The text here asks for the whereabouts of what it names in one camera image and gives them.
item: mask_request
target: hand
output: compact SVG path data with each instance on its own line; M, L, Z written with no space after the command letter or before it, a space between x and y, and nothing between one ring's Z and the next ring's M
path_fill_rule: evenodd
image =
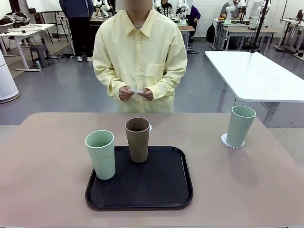
M131 98L131 96L134 95L134 93L129 90L130 90L130 87L128 87L128 86L124 86L119 89L118 95L119 95L119 98L121 101L127 101Z
M138 94L140 96L143 96L144 98L146 98L148 101L152 101L153 100L153 93L150 89L143 89L144 93Z

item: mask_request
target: tray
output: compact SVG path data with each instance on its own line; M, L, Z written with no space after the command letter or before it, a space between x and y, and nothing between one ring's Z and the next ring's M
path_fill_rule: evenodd
M98 210L182 209L193 197L185 154L176 147L149 146L148 159L131 161L129 147L115 147L116 173L97 178L93 169L85 191L87 203Z

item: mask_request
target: sneaker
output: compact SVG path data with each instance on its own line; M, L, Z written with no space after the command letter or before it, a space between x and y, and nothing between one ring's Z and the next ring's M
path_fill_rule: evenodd
M88 57L88 58L86 58L86 61L87 61L88 63L92 62L92 61L93 61L93 57Z

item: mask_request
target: cup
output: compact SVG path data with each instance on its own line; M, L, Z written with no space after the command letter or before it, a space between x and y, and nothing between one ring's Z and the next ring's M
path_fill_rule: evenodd
M107 180L115 174L114 135L112 132L100 130L90 133L85 138L96 175Z
M229 146L241 147L248 130L256 116L256 112L245 106L234 106L228 127L226 142Z
M125 132L129 143L130 157L135 163L148 158L150 123L144 118L133 118L125 123Z

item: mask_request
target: shirt pocket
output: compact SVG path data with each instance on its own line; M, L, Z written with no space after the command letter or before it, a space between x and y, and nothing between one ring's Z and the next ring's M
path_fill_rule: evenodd
M163 76L165 63L147 64L147 86L156 84Z

